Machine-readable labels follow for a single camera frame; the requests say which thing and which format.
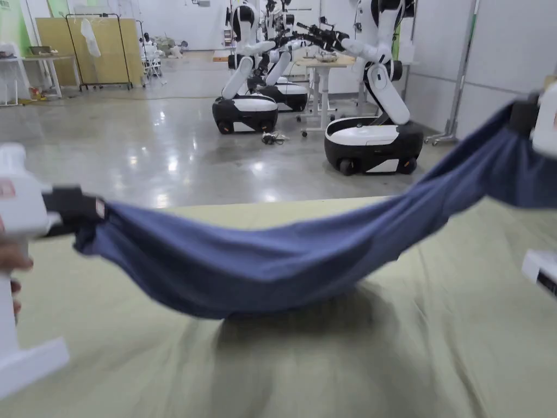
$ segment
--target wheeled robot base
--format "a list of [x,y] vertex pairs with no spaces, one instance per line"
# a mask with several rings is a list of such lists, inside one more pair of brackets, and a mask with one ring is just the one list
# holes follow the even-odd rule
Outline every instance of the wheeled robot base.
[[270,97],[277,102],[278,111],[281,113],[303,112],[309,100],[305,87],[288,82],[284,77],[280,77],[274,86],[265,85],[260,77],[251,77],[247,83],[250,91]]
[[423,131],[409,122],[397,126],[390,120],[373,125],[377,118],[339,119],[325,132],[325,154],[345,176],[357,173],[412,174],[422,151]]
[[279,117],[276,102],[261,94],[219,97],[213,103],[213,117],[221,134],[271,132]]

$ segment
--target green wall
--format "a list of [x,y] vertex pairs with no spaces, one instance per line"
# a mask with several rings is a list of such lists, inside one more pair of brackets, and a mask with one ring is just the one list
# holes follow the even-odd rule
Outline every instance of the green wall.
[[0,0],[0,42],[13,42],[22,55],[31,46],[19,0]]

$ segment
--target blue cloth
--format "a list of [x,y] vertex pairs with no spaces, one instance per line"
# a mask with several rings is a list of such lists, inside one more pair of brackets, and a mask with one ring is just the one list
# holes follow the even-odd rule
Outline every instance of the blue cloth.
[[105,223],[77,234],[76,249],[114,262],[151,298],[196,317],[266,314],[329,298],[485,196],[557,208],[557,161],[506,127],[510,111],[500,111],[408,192],[377,205],[239,231],[114,203]]

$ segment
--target white garment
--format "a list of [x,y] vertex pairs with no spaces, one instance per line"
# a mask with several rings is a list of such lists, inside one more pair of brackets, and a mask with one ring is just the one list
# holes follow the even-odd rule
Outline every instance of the white garment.
[[91,22],[87,19],[81,21],[81,34],[85,37],[89,53],[93,55],[93,57],[99,58],[101,56],[101,51],[99,50],[99,45],[97,45],[93,26],[91,26]]

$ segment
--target human hand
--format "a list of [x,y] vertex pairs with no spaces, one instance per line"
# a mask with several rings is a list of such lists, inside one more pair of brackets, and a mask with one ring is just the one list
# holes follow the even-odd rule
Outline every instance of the human hand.
[[[33,261],[25,256],[17,244],[0,244],[0,270],[12,271],[16,270],[29,270],[33,267]],[[12,294],[16,295],[21,290],[21,284],[17,281],[12,281]],[[13,300],[13,313],[19,315],[21,310],[21,303],[19,300]]]

